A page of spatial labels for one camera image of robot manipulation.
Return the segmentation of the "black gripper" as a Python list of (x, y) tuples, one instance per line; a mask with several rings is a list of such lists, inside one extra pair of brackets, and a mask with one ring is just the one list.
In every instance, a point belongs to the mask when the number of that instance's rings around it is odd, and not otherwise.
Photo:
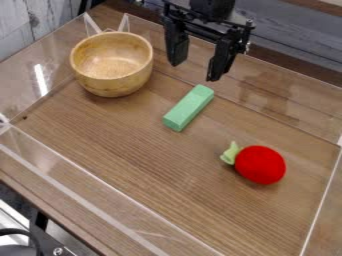
[(237, 0), (163, 0), (165, 41), (169, 62), (182, 64), (189, 55), (189, 35), (217, 42), (207, 81), (229, 72), (237, 53), (245, 53), (256, 23), (235, 10)]

